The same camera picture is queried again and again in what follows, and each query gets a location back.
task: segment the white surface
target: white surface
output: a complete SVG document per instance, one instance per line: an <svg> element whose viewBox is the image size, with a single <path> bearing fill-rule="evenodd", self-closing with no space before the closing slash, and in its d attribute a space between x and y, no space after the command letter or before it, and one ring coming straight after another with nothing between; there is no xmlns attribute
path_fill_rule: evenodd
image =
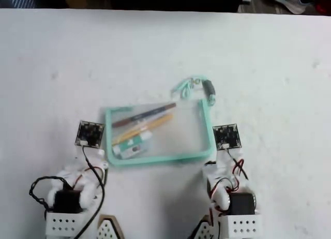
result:
<svg viewBox="0 0 331 239"><path fill-rule="evenodd" d="M28 190L74 156L79 120L168 101L197 74L216 89L213 124L238 123L265 238L329 238L331 18L2 9L0 21L3 238L43 238ZM186 238L208 209L203 163L110 168L102 213L128 239Z"/></svg>

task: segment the cable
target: cable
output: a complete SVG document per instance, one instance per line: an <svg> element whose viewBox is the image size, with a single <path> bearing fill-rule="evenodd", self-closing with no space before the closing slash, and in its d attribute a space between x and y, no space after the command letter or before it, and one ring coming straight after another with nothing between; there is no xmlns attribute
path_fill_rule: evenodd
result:
<svg viewBox="0 0 331 239"><path fill-rule="evenodd" d="M244 166L244 159L239 160L238 161L238 164L241 165L241 167L243 168L243 166ZM234 174L234 172L236 171L237 167L238 167L237 165L235 165L233 167L232 174Z"/></svg>
<svg viewBox="0 0 331 239"><path fill-rule="evenodd" d="M102 177L101 177L101 179L103 180L103 170L102 170L102 168L100 168L100 167L94 167L94 169L99 169L99 170L101 171L101 173L102 173ZM86 171L88 171L88 170L91 170L91 168L86 168L86 169L84 170L84 172L86 172ZM75 188L75 186L77 185L77 183L78 183L78 181L81 179L81 177L83 177L82 174L78 176L78 178L77 178L76 181L74 182L74 185L72 186L72 189Z"/></svg>
<svg viewBox="0 0 331 239"><path fill-rule="evenodd" d="M39 204L42 204L43 207L45 208L45 212L44 212L44 218L46 220L46 212L51 211L50 207L48 206L47 202L45 201L44 198L38 198L36 195L34 195L33 190L35 189L36 185L38 184L39 181L42 180L59 180L63 182L63 188L64 189L69 189L69 190L73 190L73 188L68 184L68 182L62 178L62 177L58 177L58 176L44 176L44 177L40 177L37 178L32 184L31 184L31 188L29 191L29 195L36 200Z"/></svg>
<svg viewBox="0 0 331 239"><path fill-rule="evenodd" d="M227 191L231 191L231 190L234 189L233 184L232 184L232 182L231 182L231 180L230 180L229 178L227 178L227 177L220 178L220 179L216 182L215 186L212 188L212 190L211 190L210 193L209 193L210 199L213 198L214 192L216 191L216 188L217 188L218 184L219 184L220 182L222 182L223 180L228 180L228 181L230 182L230 184L231 184L231 187L232 187L231 189L228 188L228 186L225 187L225 188L227 189Z"/></svg>
<svg viewBox="0 0 331 239"><path fill-rule="evenodd" d="M89 219L89 221L85 224L85 226L81 229L81 231L74 237L74 239L78 239L84 232L85 230L88 228L88 226L92 223L92 221L94 220L94 218L97 216L98 212L100 211L103 201L104 201L104 184L102 183L102 180L100 178L100 176L98 175L97 171L95 170L95 168L92 166L92 164L89 162L86 154L85 154L85 150L84 150L85 146L82 146L82 151L83 154L85 156L85 160L87 162L88 167L92 170L92 172L95 174L96 178L99 181L99 184L101 186L102 189L102 197L101 197L101 201L100 204L97 208L97 210L94 212L94 214L92 215L92 217Z"/></svg>
<svg viewBox="0 0 331 239"><path fill-rule="evenodd" d="M245 172L245 170L243 169L243 167L238 163L238 161L236 161L235 158L232 157L232 155L230 154L229 150L226 149L226 152L228 152L229 156L231 157L231 159L234 161L234 163L236 164L237 167L239 167L239 169L242 171L242 173L244 174L245 178L248 180L247 174Z"/></svg>
<svg viewBox="0 0 331 239"><path fill-rule="evenodd" d="M176 92L180 92L181 99L189 99L190 96L191 96L191 90L194 89L194 85L198 85L198 84L202 83L203 81L210 82L204 76L189 77L189 78L181 81L181 83L179 83L179 85L177 85L175 88L173 88L171 90L171 93L173 94L173 93L176 93ZM208 105L213 106L215 104L215 101L216 101L215 94L210 94L207 97L207 100L208 100Z"/></svg>

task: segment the red wire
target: red wire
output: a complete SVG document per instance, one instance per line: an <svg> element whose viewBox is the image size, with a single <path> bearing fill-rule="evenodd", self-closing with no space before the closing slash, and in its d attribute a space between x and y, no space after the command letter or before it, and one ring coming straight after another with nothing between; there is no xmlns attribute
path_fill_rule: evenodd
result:
<svg viewBox="0 0 331 239"><path fill-rule="evenodd" d="M241 159L238 161L238 164L241 166L241 168L243 168L244 165L244 159ZM234 174L234 172L236 171L236 169L238 168L238 165L234 165L233 169L232 169L232 174Z"/></svg>
<svg viewBox="0 0 331 239"><path fill-rule="evenodd" d="M102 170L102 168L100 168L100 167L94 167L95 169L99 169L100 171L101 171L101 173L102 173L102 178L101 179L103 179L103 170ZM84 172L86 172L86 171L88 171L88 170L91 170L91 168L86 168L85 170L84 170ZM75 183L74 183L74 185L73 185L73 189L75 188L75 186L77 185L77 183L78 183L78 181L80 180L80 178L81 177L83 177L83 175L81 174L81 175L79 175L79 177L77 178L77 180L75 181Z"/></svg>

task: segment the clear plastic pouch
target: clear plastic pouch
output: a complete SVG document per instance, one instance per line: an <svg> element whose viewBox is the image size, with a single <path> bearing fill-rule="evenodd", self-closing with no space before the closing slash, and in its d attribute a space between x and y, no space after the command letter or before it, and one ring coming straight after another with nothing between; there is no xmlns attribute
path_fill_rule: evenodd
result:
<svg viewBox="0 0 331 239"><path fill-rule="evenodd" d="M215 141L206 100L180 101L172 108L162 109L173 106L171 104L108 108L106 144L109 162L120 166L209 156Z"/></svg>

